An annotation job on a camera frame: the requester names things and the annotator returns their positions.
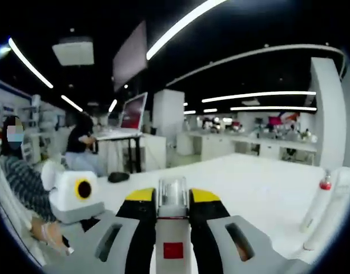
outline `laptop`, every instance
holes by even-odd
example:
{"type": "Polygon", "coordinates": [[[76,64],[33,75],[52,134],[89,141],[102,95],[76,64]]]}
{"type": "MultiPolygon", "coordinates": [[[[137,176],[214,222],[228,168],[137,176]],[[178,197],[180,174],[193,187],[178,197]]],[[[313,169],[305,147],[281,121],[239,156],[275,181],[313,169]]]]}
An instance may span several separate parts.
{"type": "Polygon", "coordinates": [[[128,100],[124,104],[120,115],[119,126],[113,130],[104,130],[94,135],[98,141],[113,140],[139,136],[142,134],[144,107],[147,102],[148,93],[142,93],[128,100]]]}

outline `white device with yellow ring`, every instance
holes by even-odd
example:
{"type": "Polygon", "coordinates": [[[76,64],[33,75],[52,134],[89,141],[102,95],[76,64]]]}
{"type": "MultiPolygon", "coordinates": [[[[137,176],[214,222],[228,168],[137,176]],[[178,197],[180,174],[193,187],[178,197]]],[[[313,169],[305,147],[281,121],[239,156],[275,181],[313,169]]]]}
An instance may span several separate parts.
{"type": "Polygon", "coordinates": [[[104,211],[97,176],[91,171],[65,171],[48,160],[41,173],[53,214],[65,224],[89,219],[104,211]]]}

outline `red cap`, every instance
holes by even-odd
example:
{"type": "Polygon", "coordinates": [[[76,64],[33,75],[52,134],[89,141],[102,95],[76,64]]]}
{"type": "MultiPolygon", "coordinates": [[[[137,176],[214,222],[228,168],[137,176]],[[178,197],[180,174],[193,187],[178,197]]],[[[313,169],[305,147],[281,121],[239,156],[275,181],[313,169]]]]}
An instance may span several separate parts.
{"type": "Polygon", "coordinates": [[[330,190],[332,184],[330,182],[320,182],[319,187],[321,188],[321,190],[330,190]]]}

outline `floor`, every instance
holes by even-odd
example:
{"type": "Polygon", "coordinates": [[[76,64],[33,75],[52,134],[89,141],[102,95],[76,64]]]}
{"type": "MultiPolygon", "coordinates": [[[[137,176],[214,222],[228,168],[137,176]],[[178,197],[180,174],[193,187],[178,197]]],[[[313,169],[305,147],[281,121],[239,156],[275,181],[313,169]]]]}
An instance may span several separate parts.
{"type": "Polygon", "coordinates": [[[176,152],[173,152],[171,155],[169,155],[167,167],[186,166],[187,164],[194,164],[197,162],[200,162],[200,155],[182,156],[176,152]]]}

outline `laptop screen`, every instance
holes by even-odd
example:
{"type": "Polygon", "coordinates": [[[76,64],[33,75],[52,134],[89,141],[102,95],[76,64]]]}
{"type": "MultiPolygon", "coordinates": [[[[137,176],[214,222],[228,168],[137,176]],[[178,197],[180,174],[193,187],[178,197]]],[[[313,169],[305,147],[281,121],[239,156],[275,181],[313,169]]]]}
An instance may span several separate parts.
{"type": "Polygon", "coordinates": [[[146,100],[147,93],[143,93],[126,102],[122,113],[121,128],[140,130],[146,100]]]}

